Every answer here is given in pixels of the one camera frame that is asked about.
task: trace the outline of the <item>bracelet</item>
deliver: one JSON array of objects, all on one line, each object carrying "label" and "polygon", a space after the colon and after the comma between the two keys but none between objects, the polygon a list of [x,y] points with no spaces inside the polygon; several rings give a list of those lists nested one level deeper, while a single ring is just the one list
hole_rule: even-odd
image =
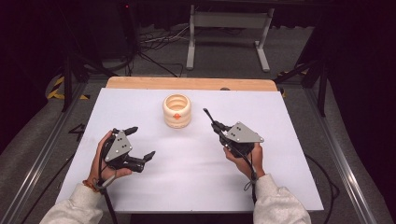
[{"label": "bracelet", "polygon": [[99,189],[97,189],[91,182],[88,182],[88,180],[83,180],[82,184],[85,187],[92,189],[92,191],[95,193],[99,192]]}]

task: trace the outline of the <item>cream ring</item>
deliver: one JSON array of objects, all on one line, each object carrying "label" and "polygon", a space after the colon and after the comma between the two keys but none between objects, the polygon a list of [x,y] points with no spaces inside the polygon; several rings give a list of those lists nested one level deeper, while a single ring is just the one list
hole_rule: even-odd
[{"label": "cream ring", "polygon": [[182,94],[169,95],[163,100],[163,117],[172,128],[184,128],[191,120],[191,101]]}]

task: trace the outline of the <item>orange dot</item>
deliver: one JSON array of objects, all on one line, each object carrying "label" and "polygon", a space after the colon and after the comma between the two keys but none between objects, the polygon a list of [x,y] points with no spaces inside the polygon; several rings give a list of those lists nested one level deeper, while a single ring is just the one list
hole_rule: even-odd
[{"label": "orange dot", "polygon": [[174,118],[175,118],[175,119],[180,119],[181,116],[180,116],[179,114],[175,114],[175,115],[174,115]]}]

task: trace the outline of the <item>metal frame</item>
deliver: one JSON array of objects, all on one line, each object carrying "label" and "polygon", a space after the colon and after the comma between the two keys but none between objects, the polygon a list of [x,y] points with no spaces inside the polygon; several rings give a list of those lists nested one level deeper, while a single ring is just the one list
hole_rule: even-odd
[{"label": "metal frame", "polygon": [[308,99],[308,102],[314,111],[314,114],[320,124],[321,129],[326,135],[326,138],[331,147],[330,154],[332,155],[332,159],[335,162],[335,166],[338,169],[338,173],[340,174],[344,185],[346,187],[346,191],[349,194],[349,197],[355,207],[356,213],[358,214],[361,223],[372,223],[375,224],[375,218],[370,209],[369,204],[366,202],[363,193],[361,192],[361,188],[359,187],[358,181],[352,173],[352,170],[347,163],[347,159],[343,153],[343,149],[341,149],[338,144],[335,136],[332,134],[332,130],[329,126],[326,118],[322,117],[320,111],[317,108],[317,97],[312,89],[305,89],[305,96]]},{"label": "metal frame", "polygon": [[47,139],[47,142],[38,154],[35,163],[25,177],[25,180],[23,181],[20,189],[18,190],[17,195],[15,196],[14,200],[12,201],[0,223],[16,222],[22,208],[26,204],[27,199],[29,198],[30,194],[33,191],[33,188],[35,187],[35,183],[37,183],[38,178],[41,176],[41,173],[43,172],[47,164],[47,161],[50,159],[50,155],[55,148],[55,144],[61,134],[61,130],[67,119],[69,118],[71,112],[73,111],[74,107],[76,106],[78,98],[83,93],[85,86],[86,83],[77,84],[71,104],[56,121],[55,126],[52,129],[49,138]]},{"label": "metal frame", "polygon": [[194,67],[195,55],[195,26],[201,27],[233,27],[262,29],[260,41],[255,41],[255,48],[262,65],[262,71],[269,72],[267,58],[265,57],[263,46],[273,18],[274,9],[270,8],[267,13],[221,13],[221,12],[199,12],[195,11],[195,6],[191,5],[190,11],[190,42],[187,53],[186,69],[192,70]]}]

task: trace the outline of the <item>wrist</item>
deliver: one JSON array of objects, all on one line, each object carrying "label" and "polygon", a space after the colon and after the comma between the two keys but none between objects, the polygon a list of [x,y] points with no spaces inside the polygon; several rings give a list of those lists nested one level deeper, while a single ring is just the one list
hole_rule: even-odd
[{"label": "wrist", "polygon": [[98,178],[96,176],[89,175],[86,181],[89,184],[95,185],[98,181]]},{"label": "wrist", "polygon": [[262,176],[264,176],[264,175],[265,175],[265,172],[264,172],[263,169],[258,169],[258,170],[256,170],[257,179],[259,179],[260,177],[262,177]]},{"label": "wrist", "polygon": [[88,179],[83,180],[83,181],[82,181],[82,184],[83,184],[85,187],[91,189],[91,190],[92,190],[93,192],[95,192],[95,193],[99,192],[99,189],[97,189],[96,186],[95,186],[91,181],[89,181]]}]

